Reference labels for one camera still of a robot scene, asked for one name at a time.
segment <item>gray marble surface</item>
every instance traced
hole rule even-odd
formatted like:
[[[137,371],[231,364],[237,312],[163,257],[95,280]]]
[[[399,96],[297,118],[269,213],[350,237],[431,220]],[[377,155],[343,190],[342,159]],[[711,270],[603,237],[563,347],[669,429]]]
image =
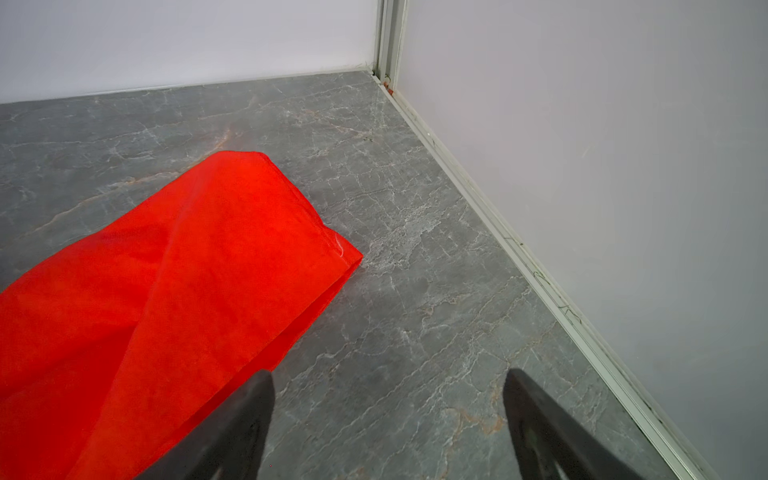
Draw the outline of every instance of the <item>gray marble surface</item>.
[[[260,478],[519,478],[521,367],[674,478],[363,72],[0,105],[0,288],[218,150],[263,151],[366,258],[274,372]]]

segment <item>white panel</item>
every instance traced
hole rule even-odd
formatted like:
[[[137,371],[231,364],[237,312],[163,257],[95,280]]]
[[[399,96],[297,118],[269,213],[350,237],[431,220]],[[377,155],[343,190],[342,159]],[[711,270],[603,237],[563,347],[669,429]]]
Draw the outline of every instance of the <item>white panel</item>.
[[[768,447],[768,4],[410,0],[407,98],[723,478]]]
[[[370,65],[377,0],[0,0],[0,103]]]

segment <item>small red object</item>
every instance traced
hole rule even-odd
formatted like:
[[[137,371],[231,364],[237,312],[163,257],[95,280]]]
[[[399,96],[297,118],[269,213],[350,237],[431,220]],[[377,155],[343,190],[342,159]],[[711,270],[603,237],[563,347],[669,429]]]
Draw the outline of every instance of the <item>small red object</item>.
[[[0,478],[133,478],[361,259],[266,155],[210,156],[0,293]]]

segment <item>red cloth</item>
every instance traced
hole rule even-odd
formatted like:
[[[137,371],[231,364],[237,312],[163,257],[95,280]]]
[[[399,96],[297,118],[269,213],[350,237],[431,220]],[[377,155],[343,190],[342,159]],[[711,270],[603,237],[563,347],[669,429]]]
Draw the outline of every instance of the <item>red cloth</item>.
[[[212,155],[0,293],[0,478],[133,478],[361,259],[266,155]]]

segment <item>red fabric bag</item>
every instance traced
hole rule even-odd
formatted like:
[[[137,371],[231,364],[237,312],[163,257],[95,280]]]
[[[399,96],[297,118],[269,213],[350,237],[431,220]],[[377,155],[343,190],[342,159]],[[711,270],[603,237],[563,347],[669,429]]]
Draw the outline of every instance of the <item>red fabric bag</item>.
[[[0,478],[133,478],[361,259],[266,155],[210,156],[0,293]]]

